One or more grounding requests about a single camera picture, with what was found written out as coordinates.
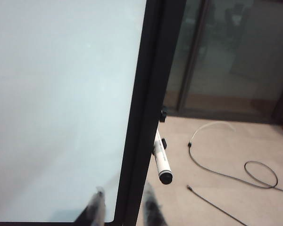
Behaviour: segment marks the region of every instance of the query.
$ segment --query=beige floor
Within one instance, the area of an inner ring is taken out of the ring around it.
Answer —
[[[236,218],[251,226],[283,226],[283,192],[257,189],[197,167],[188,156],[191,134],[208,120],[167,117],[159,131],[167,139],[166,149],[174,180],[163,185],[152,157],[147,180],[153,185],[169,226],[240,225],[186,189],[194,190]],[[204,166],[253,182],[244,171],[249,160],[270,166],[283,188],[283,131],[279,126],[232,122],[233,132],[225,125],[201,130],[193,142],[194,157]],[[259,178],[273,183],[270,173],[260,166],[249,169]],[[137,226],[142,226],[142,210]]]

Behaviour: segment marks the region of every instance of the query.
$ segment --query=black metal frame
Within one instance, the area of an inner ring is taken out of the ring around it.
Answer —
[[[191,49],[190,49],[190,53],[187,59],[188,63],[184,70],[184,77],[183,77],[182,86],[181,86],[181,90],[180,90],[179,97],[178,97],[177,111],[179,114],[183,112],[184,104],[185,104],[186,98],[189,93],[190,83],[192,80],[192,73],[195,69],[195,65],[197,62],[197,55],[198,55],[198,51],[200,48],[200,42],[201,42],[201,38],[203,35],[204,25],[206,22],[206,16],[208,13],[210,2],[211,0],[201,1],[198,19],[197,19],[197,23],[195,26],[195,32],[194,32],[194,36],[193,36],[193,40],[191,44]]]
[[[176,107],[170,107],[168,109],[168,114],[178,117],[282,124],[283,123],[283,92],[274,108],[272,117],[254,116],[247,113],[201,111],[199,109],[192,109],[185,107],[186,99],[189,93],[189,88],[193,76],[193,71],[197,63],[200,42],[203,36],[210,4],[211,4],[211,0],[202,0],[200,2],[200,9],[195,26],[195,32],[193,35],[189,56],[187,59],[187,65],[184,71],[182,85],[180,88],[179,96],[177,98],[177,105]]]
[[[107,226],[136,224],[185,2],[147,0],[115,218]],[[0,226],[75,225],[89,225],[84,211],[76,223],[0,222]]]

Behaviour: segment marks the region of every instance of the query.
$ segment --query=glass door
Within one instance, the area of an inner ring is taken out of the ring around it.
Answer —
[[[205,2],[196,31],[200,38],[191,39],[197,47],[190,48],[184,63],[179,114],[273,121],[283,91],[283,1]],[[174,61],[173,67],[183,66]],[[182,78],[181,73],[171,76]]]

